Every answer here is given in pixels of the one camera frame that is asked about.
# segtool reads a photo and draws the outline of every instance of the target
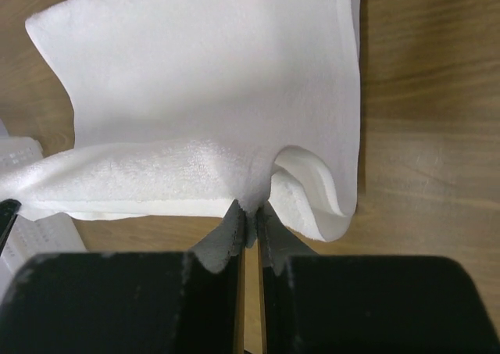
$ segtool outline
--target textured white cloth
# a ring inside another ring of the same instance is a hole
[[[68,0],[27,31],[75,148],[0,178],[36,219],[223,216],[270,196],[341,236],[356,204],[359,0]]]

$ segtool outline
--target white fabric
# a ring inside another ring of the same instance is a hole
[[[353,1],[68,0],[34,15],[75,148],[2,176],[0,194],[31,219],[86,220],[223,216],[270,196],[285,224],[338,238],[356,204]]]

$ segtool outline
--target wooden surface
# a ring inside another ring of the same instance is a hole
[[[73,111],[23,26],[62,0],[0,0],[0,118],[45,155],[73,145]],[[359,207],[331,254],[458,260],[500,328],[500,0],[362,0]],[[77,222],[93,250],[186,249],[217,219]],[[260,352],[256,254],[246,348]]]

